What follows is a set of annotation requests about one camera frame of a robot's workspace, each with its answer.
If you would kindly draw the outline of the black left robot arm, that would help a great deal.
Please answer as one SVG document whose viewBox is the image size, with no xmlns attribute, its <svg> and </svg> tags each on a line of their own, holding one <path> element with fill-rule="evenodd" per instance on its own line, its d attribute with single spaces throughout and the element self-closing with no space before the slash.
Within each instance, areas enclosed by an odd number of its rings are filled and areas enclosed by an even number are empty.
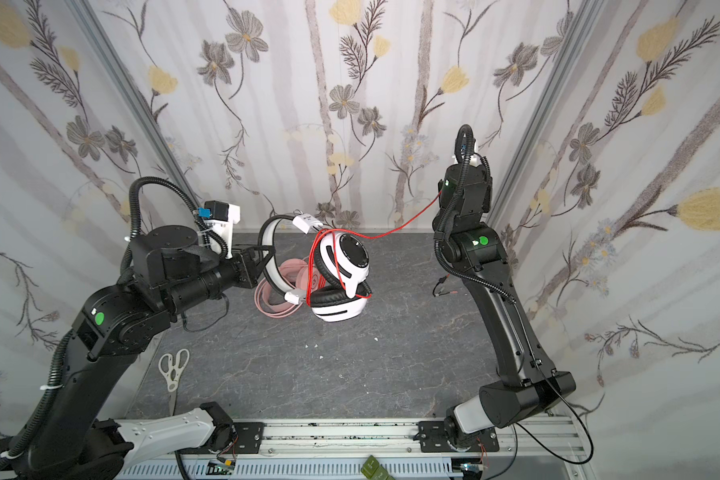
<svg viewBox="0 0 720 480">
<path fill-rule="evenodd" d="M 152 339 L 187 310 L 232 287 L 254 288 L 273 257 L 270 247 L 233 247 L 195 213 L 194 226 L 142 233 L 139 193 L 146 185 L 193 200 L 159 177 L 129 189 L 131 227 L 118 281 L 93 293 L 60 340 L 33 415 L 0 440 L 0 473 L 18 479 L 113 479 L 136 444 L 113 420 L 97 416 L 123 374 Z"/>
</svg>

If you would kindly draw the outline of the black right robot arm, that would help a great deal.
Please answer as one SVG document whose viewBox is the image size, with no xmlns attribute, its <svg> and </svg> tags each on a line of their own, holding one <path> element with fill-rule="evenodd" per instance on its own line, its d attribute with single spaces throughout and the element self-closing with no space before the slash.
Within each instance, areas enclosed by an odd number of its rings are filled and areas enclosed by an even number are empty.
<svg viewBox="0 0 720 480">
<path fill-rule="evenodd" d="M 438 264 L 459 278 L 476 304 L 497 357 L 498 380 L 449 410 L 447 436 L 463 448 L 490 428 L 520 430 L 576 389 L 573 375 L 547 355 L 518 299 L 511 265 L 497 232 L 483 222 L 491 208 L 492 176 L 464 124 L 454 142 L 454 164 L 438 184 L 439 211 L 432 222 Z"/>
</svg>

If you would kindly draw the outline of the pink headset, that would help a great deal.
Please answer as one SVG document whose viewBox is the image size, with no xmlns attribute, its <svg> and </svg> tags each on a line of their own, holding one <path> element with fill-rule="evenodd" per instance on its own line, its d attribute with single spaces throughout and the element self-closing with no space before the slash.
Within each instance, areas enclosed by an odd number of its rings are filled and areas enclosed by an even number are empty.
<svg viewBox="0 0 720 480">
<path fill-rule="evenodd" d="M 317 271 L 310 271 L 306 258 L 288 259 L 278 267 L 274 280 L 262 280 L 254 291 L 254 304 L 260 313 L 273 319 L 286 318 L 301 307 L 285 298 L 291 290 L 306 291 L 307 287 L 318 289 L 327 285 Z"/>
</svg>

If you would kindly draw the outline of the white black headset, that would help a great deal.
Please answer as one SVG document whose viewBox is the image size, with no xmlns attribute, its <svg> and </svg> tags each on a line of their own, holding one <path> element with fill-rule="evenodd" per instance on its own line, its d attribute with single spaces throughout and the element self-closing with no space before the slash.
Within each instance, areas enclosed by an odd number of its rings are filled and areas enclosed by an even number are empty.
<svg viewBox="0 0 720 480">
<path fill-rule="evenodd" d="M 304 234 L 316 235 L 306 260 L 309 270 L 317 270 L 327 282 L 318 289 L 291 290 L 285 298 L 309 306 L 317 318 L 328 323 L 359 316 L 372 296 L 367 281 L 370 259 L 364 245 L 353 234 L 330 229 L 309 214 L 275 215 L 264 222 L 258 235 L 258 244 L 267 247 L 270 253 L 274 252 L 274 236 L 283 221 L 291 222 Z M 276 258 L 270 257 L 265 263 L 264 277 L 274 280 L 279 266 Z"/>
</svg>

